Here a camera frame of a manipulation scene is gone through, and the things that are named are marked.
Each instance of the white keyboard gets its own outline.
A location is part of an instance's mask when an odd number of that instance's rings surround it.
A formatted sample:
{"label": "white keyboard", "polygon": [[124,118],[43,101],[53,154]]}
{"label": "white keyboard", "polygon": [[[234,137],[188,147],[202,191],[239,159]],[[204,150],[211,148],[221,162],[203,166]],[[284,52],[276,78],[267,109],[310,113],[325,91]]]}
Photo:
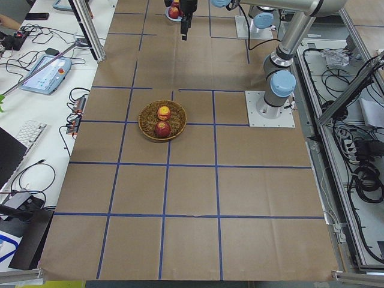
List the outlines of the white keyboard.
{"label": "white keyboard", "polygon": [[28,120],[21,127],[16,139],[26,146],[27,150],[25,154],[31,150],[32,146],[40,138],[42,132],[47,127],[47,124]]}

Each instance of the white mounting plate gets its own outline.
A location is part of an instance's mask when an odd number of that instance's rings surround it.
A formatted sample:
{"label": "white mounting plate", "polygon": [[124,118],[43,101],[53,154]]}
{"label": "white mounting plate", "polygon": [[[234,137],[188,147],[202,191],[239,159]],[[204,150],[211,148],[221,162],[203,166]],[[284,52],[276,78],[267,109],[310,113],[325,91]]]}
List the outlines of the white mounting plate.
{"label": "white mounting plate", "polygon": [[248,121],[250,127],[274,127],[274,128],[295,128],[295,121],[291,109],[283,109],[281,116],[277,119],[267,119],[256,111],[256,103],[264,97],[264,91],[246,91],[245,99],[247,101]]}
{"label": "white mounting plate", "polygon": [[[244,16],[235,16],[236,31],[238,33],[238,39],[248,39],[248,30],[246,29],[247,24]],[[273,39],[272,30],[270,28],[260,29],[258,32],[251,32],[251,39],[256,40],[269,40]]]}

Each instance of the white desk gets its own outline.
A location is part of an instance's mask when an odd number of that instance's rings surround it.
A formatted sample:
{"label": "white desk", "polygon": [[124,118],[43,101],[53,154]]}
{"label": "white desk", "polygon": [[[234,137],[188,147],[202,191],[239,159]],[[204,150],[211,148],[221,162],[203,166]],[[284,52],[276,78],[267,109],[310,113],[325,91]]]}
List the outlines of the white desk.
{"label": "white desk", "polygon": [[[52,8],[53,0],[38,0],[33,6],[31,12],[48,12],[50,17],[48,20],[24,21],[27,23],[39,24],[40,26],[59,29],[66,32],[73,32],[82,35],[80,27],[77,24],[76,18],[71,12],[58,11]],[[90,2],[92,12],[94,14],[94,25],[100,38],[106,39],[110,23],[112,21],[115,8],[112,7],[108,0],[94,0]],[[62,35],[67,41],[72,41],[71,35]],[[65,50],[68,45],[65,44],[59,37],[54,37],[46,44],[32,43],[29,37],[22,49],[14,52],[12,59],[17,59],[32,50],[46,50],[54,48],[59,51]],[[74,57],[86,59],[86,65],[73,65],[64,81],[61,83],[57,91],[52,95],[36,94],[33,92],[16,90],[9,94],[2,108],[4,113],[0,113],[0,126],[7,130],[11,135],[15,136],[22,125],[27,120],[35,120],[48,124],[41,139],[38,140],[36,147],[28,154],[28,157],[23,162],[21,169],[31,165],[41,159],[45,159],[47,164],[52,165],[56,171],[56,179],[53,185],[45,192],[47,196],[46,206],[56,205],[61,185],[67,170],[69,157],[64,149],[64,143],[59,135],[58,128],[65,125],[66,118],[70,114],[69,108],[66,106],[68,102],[69,92],[75,87],[83,87],[90,89],[94,76],[96,74],[97,63],[93,59],[90,51],[75,51]],[[26,74],[21,69],[14,70]],[[13,86],[19,79],[19,76],[12,75],[6,72],[4,66],[0,68],[0,92],[6,91]],[[86,91],[74,91],[73,97],[78,98]],[[74,139],[71,136],[65,135],[65,129],[62,129],[67,145],[72,151]],[[46,187],[52,179],[52,171],[45,167],[36,167],[31,169],[23,177],[24,183],[29,183],[28,189],[39,190]],[[21,238],[16,238],[6,233],[0,232],[11,239],[20,242]],[[0,257],[13,250],[13,245],[4,243],[0,249]],[[0,271],[10,271],[8,268],[11,257],[0,263]]]}

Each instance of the blue joint cap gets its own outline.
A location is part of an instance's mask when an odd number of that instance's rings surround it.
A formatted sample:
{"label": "blue joint cap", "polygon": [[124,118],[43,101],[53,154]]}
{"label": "blue joint cap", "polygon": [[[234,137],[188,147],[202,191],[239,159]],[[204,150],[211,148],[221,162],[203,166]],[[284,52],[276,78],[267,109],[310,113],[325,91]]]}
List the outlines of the blue joint cap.
{"label": "blue joint cap", "polygon": [[296,87],[296,78],[287,70],[277,71],[271,79],[271,89],[276,96],[288,97]]}
{"label": "blue joint cap", "polygon": [[253,19],[253,25],[259,29],[271,27],[274,22],[274,15],[272,13],[263,12]]}
{"label": "blue joint cap", "polygon": [[230,4],[230,0],[211,0],[213,6],[223,8]]}

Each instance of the brown woven basket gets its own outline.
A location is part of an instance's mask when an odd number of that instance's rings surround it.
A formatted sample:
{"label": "brown woven basket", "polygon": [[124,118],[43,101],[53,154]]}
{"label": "brown woven basket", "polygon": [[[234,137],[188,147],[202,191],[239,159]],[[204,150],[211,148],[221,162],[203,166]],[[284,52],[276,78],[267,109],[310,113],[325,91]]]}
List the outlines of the brown woven basket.
{"label": "brown woven basket", "polygon": [[[159,138],[155,134],[156,123],[160,120],[157,117],[157,110],[161,106],[168,106],[170,109],[170,118],[167,122],[170,125],[170,135],[166,138]],[[159,100],[148,104],[139,115],[139,127],[145,136],[154,141],[168,141],[176,138],[184,130],[187,123],[187,114],[184,108],[170,100]]]}

